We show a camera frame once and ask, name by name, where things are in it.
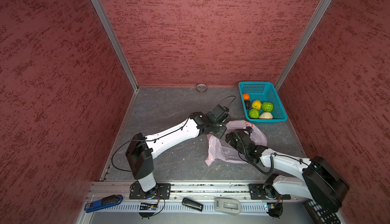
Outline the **orange fruit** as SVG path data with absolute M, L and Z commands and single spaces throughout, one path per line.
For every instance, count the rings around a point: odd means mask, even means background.
M 244 101 L 250 100 L 249 94 L 243 94 L 242 97 L 243 97 Z

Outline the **green fruit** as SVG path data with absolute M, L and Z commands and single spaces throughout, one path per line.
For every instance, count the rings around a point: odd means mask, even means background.
M 264 112 L 272 112 L 274 110 L 274 105 L 271 102 L 264 102 L 262 104 L 262 110 Z
M 248 116 L 251 119 L 259 119 L 260 118 L 260 113 L 258 110 L 252 108 L 248 111 Z

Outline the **teal plastic basket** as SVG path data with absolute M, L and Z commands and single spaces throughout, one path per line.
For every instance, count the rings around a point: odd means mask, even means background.
M 278 93 L 274 85 L 270 82 L 260 82 L 260 81 L 242 81 L 238 83 L 239 91 L 241 94 L 241 101 L 244 108 L 244 114 L 247 121 L 256 124 L 275 124 L 278 122 L 287 121 L 287 114 L 282 105 L 282 102 L 278 96 Z M 274 105 L 274 110 L 271 112 L 273 119 L 251 119 L 248 116 L 248 111 L 244 105 L 243 94 L 250 95 L 250 102 L 253 103 L 255 100 L 262 102 L 271 102 Z

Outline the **beige brown fruit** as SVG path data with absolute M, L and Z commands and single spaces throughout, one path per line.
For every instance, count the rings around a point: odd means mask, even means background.
M 273 119 L 273 115 L 271 112 L 263 112 L 259 119 Z

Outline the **right circuit board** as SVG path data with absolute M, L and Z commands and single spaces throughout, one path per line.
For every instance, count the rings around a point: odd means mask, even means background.
M 267 214 L 272 218 L 279 219 L 283 214 L 283 204 L 280 203 L 267 203 Z

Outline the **yellow fruit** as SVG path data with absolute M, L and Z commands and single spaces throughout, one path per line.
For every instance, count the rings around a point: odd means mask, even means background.
M 259 100 L 253 101 L 251 107 L 255 110 L 261 110 L 262 109 L 262 102 Z

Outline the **dark avocado fruit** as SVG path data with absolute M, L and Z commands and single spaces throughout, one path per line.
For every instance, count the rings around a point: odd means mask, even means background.
M 245 105 L 246 110 L 250 110 L 252 103 L 249 100 L 245 100 L 244 105 Z

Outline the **aluminium front rail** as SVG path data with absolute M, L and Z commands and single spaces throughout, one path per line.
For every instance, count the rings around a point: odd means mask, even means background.
M 96 200 L 110 195 L 122 195 L 129 199 L 130 187 L 137 181 L 97 181 L 93 182 L 87 198 Z M 313 200 L 314 195 L 309 191 L 304 181 L 294 177 L 277 176 L 274 182 L 263 181 L 161 181 L 171 184 L 170 197 L 167 200 L 179 201 L 184 197 L 198 200 L 208 200 L 217 197 L 252 200 L 249 194 L 250 183 L 270 184 L 281 195 L 290 195 L 291 201 Z

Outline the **aluminium corner post left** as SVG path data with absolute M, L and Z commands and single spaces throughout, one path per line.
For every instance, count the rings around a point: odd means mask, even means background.
M 101 0 L 91 0 L 93 6 L 94 6 L 94 9 L 106 31 L 106 34 L 116 52 L 116 55 L 128 77 L 128 80 L 129 82 L 131 83 L 132 85 L 132 88 L 134 90 L 135 93 L 137 93 L 139 91 L 139 85 L 135 79 L 135 76 L 130 68 L 130 65 L 128 63 L 128 60 L 126 58 L 126 55 L 119 43 L 119 40 L 115 34 L 115 31 L 109 21 L 109 18 L 106 14 L 106 11 L 104 10 L 104 7 L 103 7 L 103 4 L 101 2 Z

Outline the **black remote stick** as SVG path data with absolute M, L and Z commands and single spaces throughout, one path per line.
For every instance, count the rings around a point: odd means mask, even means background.
M 190 209 L 202 212 L 204 205 L 189 198 L 183 198 L 182 205 Z

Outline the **aluminium corner post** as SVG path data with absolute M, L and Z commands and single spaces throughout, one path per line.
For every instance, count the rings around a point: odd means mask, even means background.
M 130 65 L 128 63 L 128 60 L 126 58 L 126 55 L 119 43 L 119 40 L 115 34 L 115 31 L 109 21 L 109 18 L 106 14 L 106 11 L 104 10 L 104 7 L 103 7 L 103 4 L 101 2 L 101 0 L 91 0 L 93 6 L 94 6 L 94 9 L 106 31 L 106 34 L 116 52 L 116 55 L 128 77 L 128 80 L 129 82 L 131 83 L 132 85 L 132 88 L 134 90 L 135 93 L 137 93 L 139 91 L 139 85 L 135 79 L 135 76 L 130 68 Z
M 317 5 L 312 17 L 310 18 L 301 38 L 299 39 L 297 46 L 291 53 L 289 59 L 287 60 L 287 63 L 282 70 L 279 78 L 277 79 L 277 82 L 275 83 L 275 89 L 277 91 L 280 90 L 281 86 L 283 85 L 284 81 L 286 80 L 289 72 L 293 68 L 295 62 L 299 58 L 301 52 L 303 51 L 304 47 L 306 46 L 307 42 L 309 41 L 311 35 L 315 31 L 317 25 L 321 21 L 323 15 L 325 14 L 327 8 L 331 4 L 332 0 L 320 0 L 319 4 Z

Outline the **circuit board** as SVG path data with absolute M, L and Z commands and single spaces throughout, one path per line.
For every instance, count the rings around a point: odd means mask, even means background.
M 272 218 L 279 219 L 283 214 L 283 204 L 280 203 L 267 203 L 267 214 Z
M 140 211 L 157 211 L 159 208 L 157 203 L 144 203 L 140 204 Z

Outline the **black calculator keypad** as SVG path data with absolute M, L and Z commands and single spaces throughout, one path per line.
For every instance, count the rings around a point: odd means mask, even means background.
M 341 224 L 341 220 L 336 213 L 323 208 L 314 200 L 303 202 L 303 207 L 314 224 Z

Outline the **pink plastic bag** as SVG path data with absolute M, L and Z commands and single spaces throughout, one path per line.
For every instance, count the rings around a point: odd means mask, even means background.
M 266 135 L 253 123 L 245 120 L 234 120 L 227 123 L 226 127 L 227 130 L 221 139 L 218 139 L 213 135 L 207 136 L 209 141 L 209 149 L 208 158 L 205 160 L 205 162 L 208 166 L 210 166 L 217 159 L 233 164 L 245 163 L 245 161 L 241 159 L 244 157 L 244 154 L 239 154 L 233 147 L 225 142 L 226 135 L 233 130 L 246 129 L 246 127 L 251 127 L 253 132 L 251 133 L 250 139 L 255 143 L 255 145 L 267 146 L 268 140 Z

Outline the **blue utility tool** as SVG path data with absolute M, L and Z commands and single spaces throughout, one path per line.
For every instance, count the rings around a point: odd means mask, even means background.
M 84 206 L 84 211 L 86 213 L 95 212 L 98 210 L 106 209 L 109 207 L 113 207 L 122 203 L 124 197 L 122 195 L 111 195 L 108 197 L 104 197 L 100 200 L 87 203 Z

